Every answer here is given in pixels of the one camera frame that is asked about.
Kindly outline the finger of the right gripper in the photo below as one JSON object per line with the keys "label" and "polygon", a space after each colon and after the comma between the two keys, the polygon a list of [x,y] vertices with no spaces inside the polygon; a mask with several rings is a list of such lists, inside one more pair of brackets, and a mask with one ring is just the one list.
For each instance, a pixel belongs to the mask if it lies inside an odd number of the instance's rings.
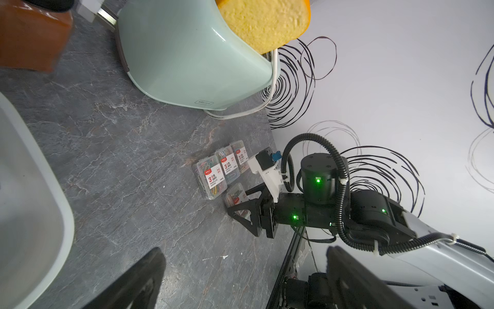
{"label": "finger of the right gripper", "polygon": [[266,196],[267,194],[270,194],[269,193],[269,190],[266,186],[265,183],[262,183],[262,184],[259,184],[259,185],[256,185],[255,187],[251,188],[251,189],[248,189],[246,191],[246,195],[247,197],[250,197],[252,196],[253,194],[257,194],[259,193],[260,194],[260,197],[263,197],[263,196]]}
{"label": "finger of the right gripper", "polygon": [[[255,237],[259,237],[262,231],[261,227],[261,208],[257,200],[249,200],[247,202],[234,205],[227,208],[228,215],[234,220],[238,221],[243,227],[245,227]],[[238,212],[248,211],[250,213],[250,219],[239,216]]]}

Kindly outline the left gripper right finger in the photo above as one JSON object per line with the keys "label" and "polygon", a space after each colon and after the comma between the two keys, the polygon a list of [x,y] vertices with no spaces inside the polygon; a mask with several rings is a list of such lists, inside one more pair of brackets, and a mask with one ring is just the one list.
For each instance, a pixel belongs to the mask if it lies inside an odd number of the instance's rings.
{"label": "left gripper right finger", "polygon": [[412,308],[342,247],[329,247],[327,278],[336,308]]}

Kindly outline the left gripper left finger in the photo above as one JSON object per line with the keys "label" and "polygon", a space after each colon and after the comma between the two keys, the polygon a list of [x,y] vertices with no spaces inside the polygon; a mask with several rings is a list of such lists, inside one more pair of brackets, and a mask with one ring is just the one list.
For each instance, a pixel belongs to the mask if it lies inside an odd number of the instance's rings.
{"label": "left gripper left finger", "polygon": [[165,268],[165,256],[155,247],[84,307],[154,308]]}

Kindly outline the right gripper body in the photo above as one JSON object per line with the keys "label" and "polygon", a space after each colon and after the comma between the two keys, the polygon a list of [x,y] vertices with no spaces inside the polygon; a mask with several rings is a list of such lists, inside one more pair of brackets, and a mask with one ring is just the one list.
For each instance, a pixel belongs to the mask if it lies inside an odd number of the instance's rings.
{"label": "right gripper body", "polygon": [[268,192],[261,200],[261,227],[268,238],[274,239],[279,225],[307,227],[305,200],[302,194],[282,193],[278,202]]}

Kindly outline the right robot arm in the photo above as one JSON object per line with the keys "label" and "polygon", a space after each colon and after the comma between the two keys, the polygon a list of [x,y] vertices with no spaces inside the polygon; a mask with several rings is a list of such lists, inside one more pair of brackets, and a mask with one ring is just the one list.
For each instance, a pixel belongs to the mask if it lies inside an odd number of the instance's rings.
{"label": "right robot arm", "polygon": [[[248,201],[229,207],[229,216],[254,236],[273,238],[279,225],[295,232],[269,307],[493,307],[493,259],[485,249],[438,232],[391,199],[398,180],[413,192],[421,188],[415,167],[401,154],[345,157],[324,137],[304,133],[284,151],[266,148],[248,163],[262,183],[247,190]],[[327,229],[332,237],[325,241],[325,271],[304,281],[289,268],[306,227]],[[404,261],[438,284],[391,287],[349,248]]]}

